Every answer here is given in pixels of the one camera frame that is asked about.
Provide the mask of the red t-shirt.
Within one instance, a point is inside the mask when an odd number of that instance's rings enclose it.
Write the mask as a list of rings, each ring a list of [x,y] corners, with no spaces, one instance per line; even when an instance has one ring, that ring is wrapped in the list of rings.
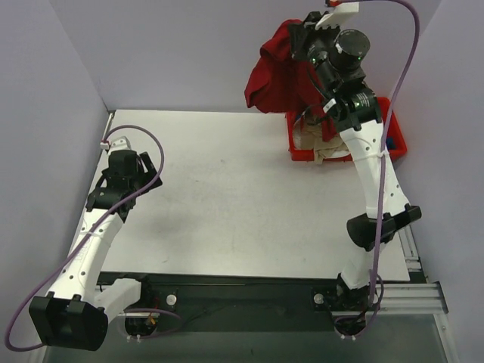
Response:
[[[294,60],[290,51],[288,26],[299,19],[285,20],[275,34],[259,50],[259,60],[253,68],[244,90],[248,108],[262,113],[297,115],[311,107],[311,113],[323,116],[323,98],[310,78],[315,72],[307,62]]]

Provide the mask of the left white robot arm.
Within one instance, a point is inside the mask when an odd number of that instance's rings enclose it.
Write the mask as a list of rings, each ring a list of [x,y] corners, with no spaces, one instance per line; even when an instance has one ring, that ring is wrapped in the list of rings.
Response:
[[[88,195],[68,263],[46,295],[33,297],[29,305],[29,315],[46,346],[95,351],[124,308],[142,312],[153,302],[152,291],[131,278],[116,281],[102,293],[95,290],[110,246],[137,196],[162,185],[146,152],[111,150],[107,162]]]

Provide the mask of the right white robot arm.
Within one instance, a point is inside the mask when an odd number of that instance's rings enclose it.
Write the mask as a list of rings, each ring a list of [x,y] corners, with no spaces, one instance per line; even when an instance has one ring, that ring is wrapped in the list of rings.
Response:
[[[382,292],[376,286],[381,253],[422,216],[397,179],[386,146],[389,122],[361,68],[370,41],[356,29],[340,27],[357,10],[356,4],[345,4],[324,13],[313,11],[288,27],[292,58],[306,62],[315,73],[322,109],[348,148],[365,198],[365,211],[346,223],[355,251],[330,297],[345,310],[367,309],[377,301]]]

